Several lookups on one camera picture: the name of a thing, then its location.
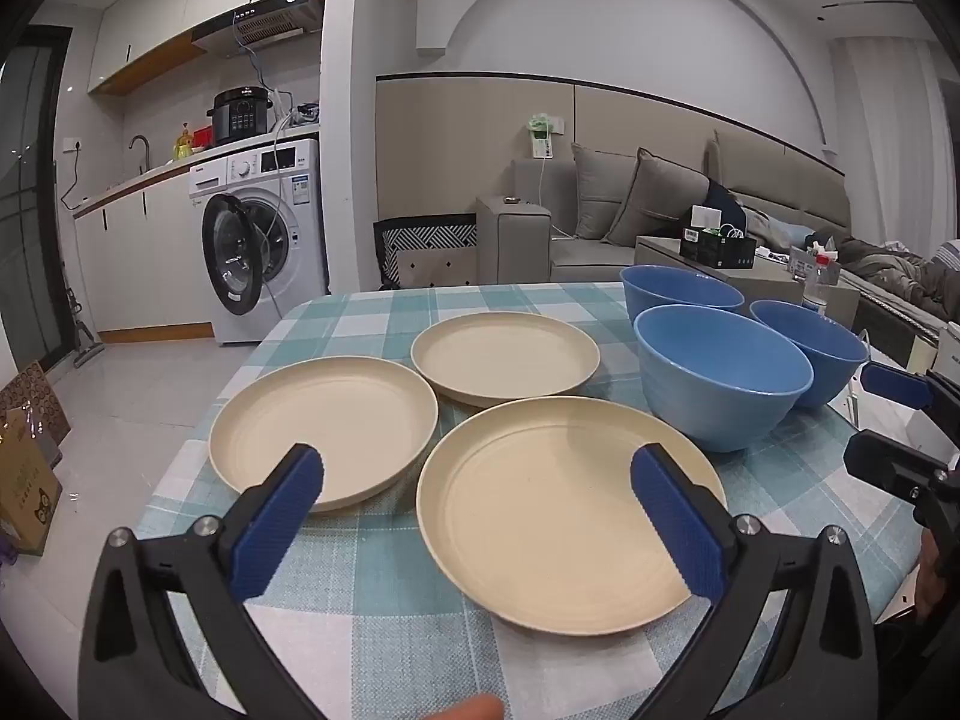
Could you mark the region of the person's right hand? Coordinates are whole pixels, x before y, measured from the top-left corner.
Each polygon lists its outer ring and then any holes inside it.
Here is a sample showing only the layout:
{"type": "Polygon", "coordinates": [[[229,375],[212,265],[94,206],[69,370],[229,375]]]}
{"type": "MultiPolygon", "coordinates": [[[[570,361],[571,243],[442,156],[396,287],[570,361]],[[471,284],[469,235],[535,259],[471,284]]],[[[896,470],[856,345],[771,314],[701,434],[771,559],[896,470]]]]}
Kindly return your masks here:
{"type": "Polygon", "coordinates": [[[923,530],[918,574],[916,574],[916,585],[914,585],[914,606],[919,617],[928,616],[946,593],[946,581],[937,573],[937,566],[939,566],[939,548],[935,544],[931,530],[923,530]]]}

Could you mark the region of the person's left hand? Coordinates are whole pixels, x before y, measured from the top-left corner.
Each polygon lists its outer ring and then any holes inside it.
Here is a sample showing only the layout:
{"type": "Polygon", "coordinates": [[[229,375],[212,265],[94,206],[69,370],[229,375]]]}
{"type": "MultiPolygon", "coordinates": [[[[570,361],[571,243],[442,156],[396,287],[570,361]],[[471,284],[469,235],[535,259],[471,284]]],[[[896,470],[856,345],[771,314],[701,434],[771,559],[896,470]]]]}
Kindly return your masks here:
{"type": "Polygon", "coordinates": [[[505,707],[496,695],[478,694],[425,720],[503,720],[505,707]]]}

